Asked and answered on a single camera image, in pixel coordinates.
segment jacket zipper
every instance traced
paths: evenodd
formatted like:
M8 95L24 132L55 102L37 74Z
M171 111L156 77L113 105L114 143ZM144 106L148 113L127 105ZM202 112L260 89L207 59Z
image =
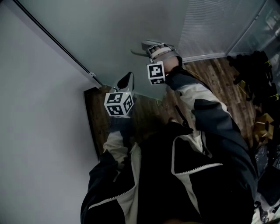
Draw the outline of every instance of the jacket zipper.
M135 171L134 171L133 160L131 160L131 168L132 168L132 173L133 173L133 178L134 178L136 174L135 174ZM117 195L117 196L115 196L115 197L108 198L108 199L105 199L105 200L103 200L103 201L101 201L101 202L98 202L98 203L96 203L96 204L93 204L93 205L89 206L88 209L91 209L91 208L93 208L93 207L95 207L95 206L104 204L104 203L109 202L109 201L112 201L112 200L114 200L114 199L116 199L116 198L118 198L118 197L120 197L120 196L125 195L125 194L131 192L132 190L134 190L134 188L136 187L136 185L137 185L137 182L135 182L135 180L134 180L134 186L132 187L132 189L130 189L130 190L128 190L128 191L126 191L126 192L124 192L124 193L122 193L122 194L120 194L120 195Z
M175 160L175 141L179 138L180 136L177 136L174 140L173 140L173 145L172 145L172 159L171 159L171 173L173 175L186 175L186 174L192 174L192 173L196 173L196 172L199 172L199 171L202 171L204 169L208 169L208 168L211 168L211 167L216 167L216 166L222 166L223 164L222 163L212 163L212 164L206 164L206 165L203 165L203 166L199 166L195 169L191 169L189 171L186 171L186 172L182 172L182 173L175 173L175 170L174 170L174 160Z
M216 166L222 166L222 165L223 165L222 163L211 163L211 164L206 164L206 165L199 166L199 167L197 167L197 168L195 168L195 169L191 169L191 170L186 171L186 172L175 173L175 175L192 174L192 173L196 173L196 172L199 172L199 171L208 169L208 168L212 168L212 167L216 167Z

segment person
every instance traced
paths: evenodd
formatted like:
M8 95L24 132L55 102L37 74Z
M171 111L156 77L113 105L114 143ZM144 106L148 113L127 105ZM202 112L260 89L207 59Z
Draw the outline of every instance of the person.
M81 223L251 223L257 172L238 126L177 57L163 63L166 84L181 93L199 136L172 120L132 146L131 119L111 119Z

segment black and white jacket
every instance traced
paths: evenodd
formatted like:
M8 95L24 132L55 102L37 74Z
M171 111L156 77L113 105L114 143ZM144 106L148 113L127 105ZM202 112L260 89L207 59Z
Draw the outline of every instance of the black and white jacket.
M180 91L181 100L193 114L196 129L201 133L197 137L174 136L171 144L167 144L170 148L167 171L180 180L193 207L186 209L186 214L194 211L202 223L251 223L257 173L226 105L182 68L175 68L166 84ZM139 220L141 148L138 144L130 145L126 126L116 125L110 131L99 164L90 172L88 193L81 208L82 224L136 224ZM183 141L188 143L188 149L179 144ZM157 168L155 173L150 171L155 178L160 173L160 166ZM150 186L150 198L157 188ZM146 223L154 223L150 222L153 212L149 211L144 219Z

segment jacket sleeve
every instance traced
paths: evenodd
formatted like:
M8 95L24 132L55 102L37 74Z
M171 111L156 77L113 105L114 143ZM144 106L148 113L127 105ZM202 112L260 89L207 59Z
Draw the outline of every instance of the jacket sleeve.
M196 129L201 131L208 156L223 164L235 190L248 196L253 204L257 191L256 169L226 105L182 68L176 67L167 76L166 84L182 94L181 99L194 115Z
M89 173L88 191L81 207L82 224L88 223L88 208L91 205L119 193L116 180L129 162L131 130L130 118L111 118L109 136L103 145L104 152L99 157L99 164Z

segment cardboard box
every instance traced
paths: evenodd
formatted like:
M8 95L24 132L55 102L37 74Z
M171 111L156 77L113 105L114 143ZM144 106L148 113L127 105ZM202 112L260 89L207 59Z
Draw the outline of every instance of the cardboard box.
M254 133L261 138L272 139L274 130L274 126L271 125L272 122L273 119L268 113L265 113L261 117L257 117L255 120Z

